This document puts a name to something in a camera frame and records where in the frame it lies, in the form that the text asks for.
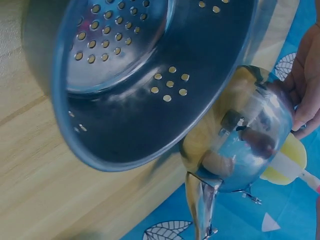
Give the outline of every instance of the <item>blue tablecloth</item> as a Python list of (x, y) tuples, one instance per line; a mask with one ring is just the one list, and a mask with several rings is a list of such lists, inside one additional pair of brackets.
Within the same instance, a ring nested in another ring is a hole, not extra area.
[[(292, 67), (299, 42), (315, 22), (314, 0), (301, 0), (274, 73), (281, 79)], [(320, 177), (320, 130), (302, 140), (308, 157), (307, 170)], [(259, 179), (252, 193), (263, 201), (256, 205), (240, 193), (220, 194), (213, 225), (215, 240), (314, 240), (316, 198), (300, 179), (278, 186)], [(185, 186), (177, 189), (122, 240), (193, 240), (195, 237)]]

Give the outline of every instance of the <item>leaf print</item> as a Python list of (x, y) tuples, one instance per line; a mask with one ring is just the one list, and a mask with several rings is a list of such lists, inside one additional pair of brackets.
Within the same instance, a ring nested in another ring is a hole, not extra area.
[(296, 53), (290, 53), (283, 58), (281, 58), (274, 67), (275, 75), (281, 80), (284, 81), (288, 74), (291, 72), (292, 65), (296, 58)]
[(183, 240), (179, 234), (191, 224), (191, 221), (160, 222), (145, 230), (142, 240)]

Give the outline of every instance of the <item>finger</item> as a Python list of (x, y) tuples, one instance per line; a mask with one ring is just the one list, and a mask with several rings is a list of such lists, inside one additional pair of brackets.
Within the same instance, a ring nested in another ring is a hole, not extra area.
[(320, 81), (314, 82), (314, 84), (308, 84), (304, 97), (299, 104), (295, 116), (294, 116), (294, 123), (293, 123), (293, 131), (297, 131), (312, 120), (318, 110), (320, 109)]
[(304, 137), (311, 134), (314, 130), (316, 130), (320, 126), (320, 110), (316, 113), (314, 118), (306, 123), (306, 128), (299, 129), (298, 131), (294, 132), (294, 136), (297, 139), (303, 139)]
[(316, 234), (315, 234), (315, 240), (320, 240), (320, 197), (316, 200)]
[(301, 91), (301, 88), (303, 87), (302, 83), (305, 82), (304, 67), (308, 53), (310, 52), (310, 48), (313, 43), (312, 40), (316, 34), (318, 34), (318, 27), (314, 25), (306, 32), (306, 34), (301, 39), (298, 51), (292, 64), (291, 72), (284, 80), (284, 86), (286, 87), (288, 92), (291, 92), (293, 89), (299, 89), (300, 93), (304, 93), (305, 91), (304, 89), (303, 91)]
[(293, 130), (297, 131), (302, 125), (314, 118), (320, 109), (320, 36), (314, 38), (310, 52), (305, 60), (305, 76), (307, 86), (301, 104), (294, 117)]
[(289, 96), (292, 100), (293, 106), (297, 106), (299, 103), (301, 103), (301, 97), (300, 95), (297, 93), (296, 90), (293, 90), (289, 93)]

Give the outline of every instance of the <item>yellow sponge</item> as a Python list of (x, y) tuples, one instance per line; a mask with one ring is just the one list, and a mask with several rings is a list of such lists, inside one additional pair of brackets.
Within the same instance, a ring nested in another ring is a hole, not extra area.
[[(290, 133), (286, 138), (280, 152), (298, 164), (301, 169), (305, 169), (307, 166), (307, 153), (304, 145)], [(277, 185), (288, 185), (293, 180), (282, 175), (276, 171), (273, 167), (269, 166), (264, 173), (260, 176), (261, 179), (267, 180)]]

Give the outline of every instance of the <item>metal bowl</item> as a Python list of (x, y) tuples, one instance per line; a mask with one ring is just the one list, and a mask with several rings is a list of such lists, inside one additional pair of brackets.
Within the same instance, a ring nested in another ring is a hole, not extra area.
[(294, 108), (272, 73), (240, 66), (210, 111), (181, 143), (187, 171), (220, 192), (248, 189), (293, 126)]

